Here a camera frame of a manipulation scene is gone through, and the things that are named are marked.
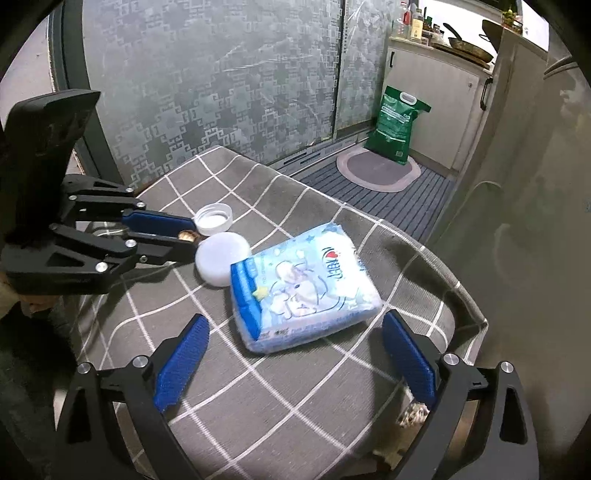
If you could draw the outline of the brown nut shell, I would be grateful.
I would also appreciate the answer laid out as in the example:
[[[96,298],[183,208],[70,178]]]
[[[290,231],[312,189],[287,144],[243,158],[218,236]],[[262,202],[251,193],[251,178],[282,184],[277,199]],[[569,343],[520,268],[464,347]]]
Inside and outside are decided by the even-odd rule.
[[[192,230],[183,230],[183,231],[180,231],[178,233],[177,238],[180,241],[195,243],[195,242],[198,242],[199,241],[200,236],[195,231],[192,231]]]

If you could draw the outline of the blue tissue pack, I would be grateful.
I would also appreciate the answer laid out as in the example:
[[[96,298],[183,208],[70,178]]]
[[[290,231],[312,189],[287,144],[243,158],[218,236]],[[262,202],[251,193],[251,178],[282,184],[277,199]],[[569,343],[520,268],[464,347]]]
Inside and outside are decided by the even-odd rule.
[[[353,240],[334,222],[232,264],[230,289],[245,348],[263,355],[338,333],[382,308]]]

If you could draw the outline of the white kitchen cabinet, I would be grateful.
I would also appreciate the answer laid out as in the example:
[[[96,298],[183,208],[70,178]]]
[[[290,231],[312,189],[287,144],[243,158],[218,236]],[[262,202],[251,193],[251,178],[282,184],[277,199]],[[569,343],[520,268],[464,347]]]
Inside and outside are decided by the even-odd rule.
[[[431,106],[414,122],[410,149],[417,159],[460,171],[484,115],[492,70],[441,49],[388,38],[384,88]]]

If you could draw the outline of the white round lid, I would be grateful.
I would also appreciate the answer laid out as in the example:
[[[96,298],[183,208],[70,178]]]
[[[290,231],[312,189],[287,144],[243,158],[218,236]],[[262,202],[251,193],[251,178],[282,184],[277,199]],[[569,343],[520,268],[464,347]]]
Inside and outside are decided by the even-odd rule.
[[[201,241],[195,252],[195,267],[205,283],[224,288],[230,285],[230,266],[252,254],[249,242],[235,232],[221,232]]]

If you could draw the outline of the frosted patterned sliding door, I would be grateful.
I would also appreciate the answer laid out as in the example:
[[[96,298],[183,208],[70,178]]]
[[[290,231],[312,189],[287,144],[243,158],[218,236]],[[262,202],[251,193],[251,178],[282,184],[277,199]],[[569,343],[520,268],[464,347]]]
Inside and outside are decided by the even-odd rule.
[[[284,164],[367,128],[393,20],[391,1],[65,1],[51,63],[100,94],[84,169],[140,187],[214,146]]]

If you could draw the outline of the blue striped floor mat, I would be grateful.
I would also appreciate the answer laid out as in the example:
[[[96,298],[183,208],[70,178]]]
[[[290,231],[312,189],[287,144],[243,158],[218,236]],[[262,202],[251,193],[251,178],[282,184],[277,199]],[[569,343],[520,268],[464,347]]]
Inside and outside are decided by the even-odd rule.
[[[386,220],[425,243],[452,193],[455,178],[422,164],[419,167],[420,177],[398,193],[377,192],[349,181],[339,173],[335,155],[298,172],[294,179]]]

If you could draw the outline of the white refrigerator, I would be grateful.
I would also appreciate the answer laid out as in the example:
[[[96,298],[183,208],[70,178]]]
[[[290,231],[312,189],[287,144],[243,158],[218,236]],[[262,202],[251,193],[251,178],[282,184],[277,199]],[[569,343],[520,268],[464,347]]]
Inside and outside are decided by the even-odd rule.
[[[540,450],[590,413],[590,87],[557,33],[505,34],[480,142],[430,240],[488,323],[471,360],[517,368]]]

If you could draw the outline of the oval purple floor mat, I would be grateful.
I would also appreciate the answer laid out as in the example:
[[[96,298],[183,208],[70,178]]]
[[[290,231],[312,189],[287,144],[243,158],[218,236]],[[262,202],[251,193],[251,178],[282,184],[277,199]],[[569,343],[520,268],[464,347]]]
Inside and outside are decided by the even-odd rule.
[[[382,193],[402,192],[421,176],[420,165],[411,156],[400,164],[363,147],[339,154],[337,168],[356,185]]]

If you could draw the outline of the green rice bag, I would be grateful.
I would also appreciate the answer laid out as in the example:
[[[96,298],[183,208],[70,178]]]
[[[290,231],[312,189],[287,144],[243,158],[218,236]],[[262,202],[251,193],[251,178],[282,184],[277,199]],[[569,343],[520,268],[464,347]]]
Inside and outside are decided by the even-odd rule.
[[[389,160],[408,162],[414,122],[432,107],[414,95],[387,86],[384,91],[376,129],[370,133],[365,148]]]

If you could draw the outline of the frying pan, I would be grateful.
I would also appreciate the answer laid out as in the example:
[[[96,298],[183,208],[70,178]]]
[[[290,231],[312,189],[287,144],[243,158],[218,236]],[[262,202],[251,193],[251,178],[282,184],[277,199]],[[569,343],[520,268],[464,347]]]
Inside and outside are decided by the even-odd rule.
[[[449,23],[444,22],[443,26],[450,33],[449,43],[452,48],[477,57],[485,63],[490,63],[493,60],[492,54],[473,43],[465,41]]]

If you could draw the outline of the condiment bottles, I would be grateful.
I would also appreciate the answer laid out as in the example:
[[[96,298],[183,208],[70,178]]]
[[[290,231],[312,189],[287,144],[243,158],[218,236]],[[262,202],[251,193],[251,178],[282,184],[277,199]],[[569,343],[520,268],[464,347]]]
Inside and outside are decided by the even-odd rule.
[[[394,38],[430,45],[434,35],[432,19],[425,17],[425,13],[418,1],[398,1],[392,27]]]

